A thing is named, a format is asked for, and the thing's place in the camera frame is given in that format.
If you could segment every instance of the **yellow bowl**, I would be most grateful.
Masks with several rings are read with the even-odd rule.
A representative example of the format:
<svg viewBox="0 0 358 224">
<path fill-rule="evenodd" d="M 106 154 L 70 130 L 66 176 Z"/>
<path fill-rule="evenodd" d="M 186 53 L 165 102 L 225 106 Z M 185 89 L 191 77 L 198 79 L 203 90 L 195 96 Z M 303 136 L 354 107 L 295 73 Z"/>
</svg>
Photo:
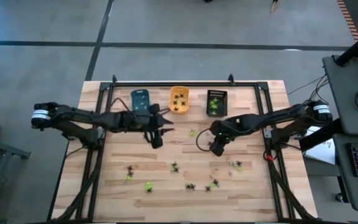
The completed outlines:
<svg viewBox="0 0 358 224">
<path fill-rule="evenodd" d="M 169 108 L 174 114 L 185 114 L 189 110 L 189 88 L 173 86 L 169 93 Z"/>
</svg>

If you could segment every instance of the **gray floor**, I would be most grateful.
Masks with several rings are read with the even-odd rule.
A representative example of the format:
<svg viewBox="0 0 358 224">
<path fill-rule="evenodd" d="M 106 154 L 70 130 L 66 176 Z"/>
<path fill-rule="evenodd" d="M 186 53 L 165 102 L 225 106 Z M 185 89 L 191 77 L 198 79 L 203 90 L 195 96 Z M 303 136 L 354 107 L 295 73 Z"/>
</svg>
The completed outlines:
<svg viewBox="0 0 358 224">
<path fill-rule="evenodd" d="M 107 0 L 0 0 L 0 40 L 96 41 Z M 335 0 L 282 1 L 115 0 L 105 42 L 163 42 L 346 46 L 352 37 Z M 0 140 L 32 151 L 13 159 L 0 189 L 0 219 L 41 222 L 47 217 L 67 141 L 56 130 L 30 127 L 34 103 L 76 106 L 92 47 L 0 46 Z M 102 48 L 93 80 L 279 79 L 287 92 L 324 75 L 323 56 L 341 52 L 282 50 Z M 310 85 L 289 96 L 295 104 Z M 337 117 L 329 87 L 321 96 Z M 349 205 L 333 202 L 336 179 L 310 177 L 319 216 L 358 220 Z"/>
</svg>

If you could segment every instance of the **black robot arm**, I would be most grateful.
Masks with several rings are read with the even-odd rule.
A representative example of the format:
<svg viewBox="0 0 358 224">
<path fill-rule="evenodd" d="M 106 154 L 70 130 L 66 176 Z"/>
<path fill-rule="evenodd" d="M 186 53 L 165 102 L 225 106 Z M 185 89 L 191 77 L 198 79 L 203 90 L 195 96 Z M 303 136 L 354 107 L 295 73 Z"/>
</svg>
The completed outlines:
<svg viewBox="0 0 358 224">
<path fill-rule="evenodd" d="M 105 112 L 95 114 L 92 111 L 72 108 L 58 103 L 37 103 L 34 105 L 34 113 L 31 119 L 33 128 L 55 128 L 62 131 L 66 138 L 76 137 L 84 146 L 95 147 L 99 144 L 100 133 L 97 128 L 85 129 L 74 122 L 99 126 L 112 133 L 140 132 L 153 148 L 162 146 L 161 136 L 172 129 L 159 129 L 164 124 L 172 124 L 158 112 L 159 105 L 152 105 L 149 110 L 120 112 Z"/>
<path fill-rule="evenodd" d="M 312 125 L 324 126 L 332 120 L 333 117 L 326 104 L 321 101 L 306 100 L 302 104 L 267 114 L 243 114 L 224 121 L 214 121 L 209 130 L 215 139 L 209 150 L 221 156 L 224 146 L 234 141 L 236 137 L 250 135 L 266 126 L 294 121 L 285 128 L 272 130 L 272 147 L 277 149 L 282 147 L 280 143 L 288 142 L 291 135 L 307 130 Z"/>
</svg>

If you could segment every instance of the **black container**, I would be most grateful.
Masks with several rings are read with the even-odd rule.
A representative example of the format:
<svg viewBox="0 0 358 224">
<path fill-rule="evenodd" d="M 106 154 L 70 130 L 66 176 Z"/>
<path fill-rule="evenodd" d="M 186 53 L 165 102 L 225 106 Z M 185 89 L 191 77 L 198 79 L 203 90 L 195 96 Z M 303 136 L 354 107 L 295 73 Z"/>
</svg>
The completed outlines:
<svg viewBox="0 0 358 224">
<path fill-rule="evenodd" d="M 208 90 L 206 99 L 206 114 L 212 117 L 227 116 L 226 91 Z"/>
</svg>

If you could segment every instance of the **orange striped tape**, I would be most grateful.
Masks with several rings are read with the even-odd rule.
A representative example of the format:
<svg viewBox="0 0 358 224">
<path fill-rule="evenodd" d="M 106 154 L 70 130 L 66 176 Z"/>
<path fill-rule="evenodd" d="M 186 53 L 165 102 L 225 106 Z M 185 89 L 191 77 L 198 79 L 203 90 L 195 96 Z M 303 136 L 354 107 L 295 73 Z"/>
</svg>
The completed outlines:
<svg viewBox="0 0 358 224">
<path fill-rule="evenodd" d="M 337 0 L 337 1 L 338 1 L 339 8 L 341 9 L 343 16 L 345 17 L 347 26 L 353 36 L 354 41 L 358 41 L 358 31 L 357 31 L 356 27 L 354 26 L 352 17 L 349 14 L 347 7 L 345 6 L 345 3 L 343 2 L 343 0 Z"/>
</svg>

